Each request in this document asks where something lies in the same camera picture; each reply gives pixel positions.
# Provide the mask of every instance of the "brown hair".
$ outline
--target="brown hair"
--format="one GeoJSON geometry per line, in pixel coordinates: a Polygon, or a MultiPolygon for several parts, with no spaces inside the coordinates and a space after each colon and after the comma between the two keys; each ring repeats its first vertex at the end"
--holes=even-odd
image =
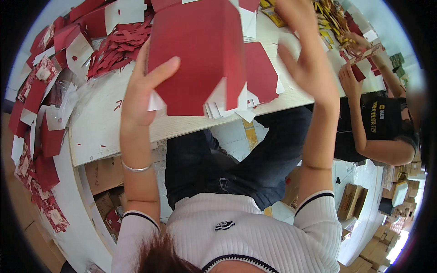
{"type": "Polygon", "coordinates": [[[179,258],[174,250],[173,239],[163,231],[140,248],[137,273],[201,273],[202,270],[189,261],[179,258]]]}

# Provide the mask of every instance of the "white table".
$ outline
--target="white table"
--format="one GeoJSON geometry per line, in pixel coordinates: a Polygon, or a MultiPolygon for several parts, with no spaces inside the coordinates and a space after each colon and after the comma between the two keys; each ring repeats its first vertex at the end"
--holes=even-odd
{"type": "MultiPolygon", "coordinates": [[[[277,57],[277,41],[280,35],[290,43],[293,54],[297,57],[300,46],[294,35],[285,28],[277,28],[267,16],[259,13],[257,39],[262,43],[273,66],[282,73],[280,78],[285,93],[274,101],[254,109],[257,115],[313,102],[312,98],[296,86],[277,57]]],[[[328,56],[333,65],[333,73],[337,73],[344,60],[336,50],[328,52],[328,56]]],[[[70,223],[66,232],[55,235],[55,241],[77,272],[84,272],[89,262],[97,264],[107,273],[111,271],[115,243],[96,208],[83,164],[120,152],[118,138],[120,109],[114,109],[118,105],[117,101],[124,97],[132,67],[133,64],[126,66],[121,73],[113,74],[81,108],[79,114],[72,118],[68,137],[64,138],[61,152],[53,157],[60,182],[52,191],[61,211],[70,223]]],[[[368,87],[364,88],[363,92],[376,91],[377,85],[372,82],[372,79],[367,80],[368,87]]],[[[337,85],[340,95],[344,96],[338,80],[337,85]]],[[[151,126],[150,140],[155,142],[238,118],[237,115],[217,120],[207,117],[158,117],[151,126]]]]}

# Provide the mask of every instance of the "white ribbed shirt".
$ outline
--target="white ribbed shirt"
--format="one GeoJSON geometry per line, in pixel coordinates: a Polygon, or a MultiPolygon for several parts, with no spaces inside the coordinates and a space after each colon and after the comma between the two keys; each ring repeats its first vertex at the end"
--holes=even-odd
{"type": "MultiPolygon", "coordinates": [[[[139,246],[158,225],[138,211],[121,223],[112,273],[135,272],[139,246]]],[[[176,203],[167,222],[180,258],[208,272],[225,259],[238,259],[266,272],[331,272],[340,268],[342,227],[334,195],[324,190],[308,197],[290,225],[264,215],[248,196],[201,193],[176,203]]]]}

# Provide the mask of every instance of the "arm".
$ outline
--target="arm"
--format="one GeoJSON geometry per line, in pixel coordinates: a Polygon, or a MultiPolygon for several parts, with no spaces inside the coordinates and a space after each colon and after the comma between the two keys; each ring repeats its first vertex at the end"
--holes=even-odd
{"type": "MultiPolygon", "coordinates": [[[[372,47],[364,37],[353,32],[346,34],[344,38],[352,39],[357,42],[356,44],[351,44],[352,49],[357,54],[362,54],[361,49],[363,48],[370,49],[372,47]]],[[[393,95],[395,97],[405,97],[405,89],[399,81],[399,78],[388,68],[381,56],[377,54],[372,56],[371,59],[376,67],[378,67],[393,95]]]]}
{"type": "Polygon", "coordinates": [[[352,134],[357,152],[393,166],[410,163],[414,157],[414,148],[410,144],[402,140],[367,140],[360,105],[362,83],[357,82],[349,64],[342,67],[339,77],[349,101],[352,134]]]}
{"type": "MultiPolygon", "coordinates": [[[[125,164],[141,169],[152,163],[149,125],[154,111],[147,111],[153,89],[170,78],[179,68],[180,59],[171,58],[145,76],[149,41],[138,53],[123,101],[120,126],[120,151],[125,164]]],[[[160,222],[160,197],[153,168],[134,173],[123,169],[127,210],[140,211],[160,222]]]]}
{"type": "Polygon", "coordinates": [[[322,190],[332,190],[331,167],[340,111],[340,99],[328,58],[318,39],[310,1],[278,1],[278,11],[300,34],[302,50],[296,61],[283,43],[278,54],[295,82],[315,100],[313,117],[302,155],[298,203],[322,190]]]}

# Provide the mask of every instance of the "dark blue jeans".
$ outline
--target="dark blue jeans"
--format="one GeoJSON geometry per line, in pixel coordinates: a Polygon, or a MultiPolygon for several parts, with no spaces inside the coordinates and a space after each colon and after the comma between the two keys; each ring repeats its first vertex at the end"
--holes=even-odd
{"type": "Polygon", "coordinates": [[[167,141],[165,186],[168,204],[199,193],[252,197],[260,210],[285,195],[285,178],[298,164],[312,113],[298,107],[258,116],[269,128],[265,139],[238,165],[222,169],[203,131],[167,141]]]}

